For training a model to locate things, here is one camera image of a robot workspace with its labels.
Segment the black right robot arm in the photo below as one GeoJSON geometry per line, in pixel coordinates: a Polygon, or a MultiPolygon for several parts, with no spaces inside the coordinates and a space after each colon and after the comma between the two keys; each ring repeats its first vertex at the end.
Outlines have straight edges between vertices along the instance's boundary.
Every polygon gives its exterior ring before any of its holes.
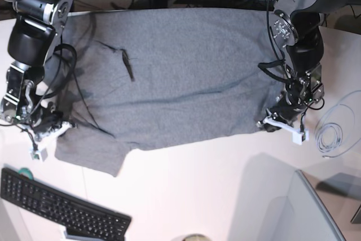
{"type": "Polygon", "coordinates": [[[7,88],[1,101],[2,118],[34,134],[53,133],[62,128],[63,114],[41,106],[56,95],[37,95],[45,77],[44,65],[60,48],[60,38],[73,0],[4,0],[12,3],[16,21],[7,51],[13,62],[6,74],[7,88]]]}

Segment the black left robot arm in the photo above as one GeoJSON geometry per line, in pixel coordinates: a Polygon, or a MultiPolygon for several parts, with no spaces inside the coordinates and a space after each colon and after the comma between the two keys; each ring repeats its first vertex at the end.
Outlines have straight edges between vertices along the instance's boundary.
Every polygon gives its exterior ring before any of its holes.
{"type": "Polygon", "coordinates": [[[323,101],[324,45],[320,33],[324,8],[320,0],[274,0],[266,12],[267,34],[276,56],[258,68],[284,88],[276,104],[266,110],[258,127],[267,132],[291,128],[297,117],[323,101]]]}

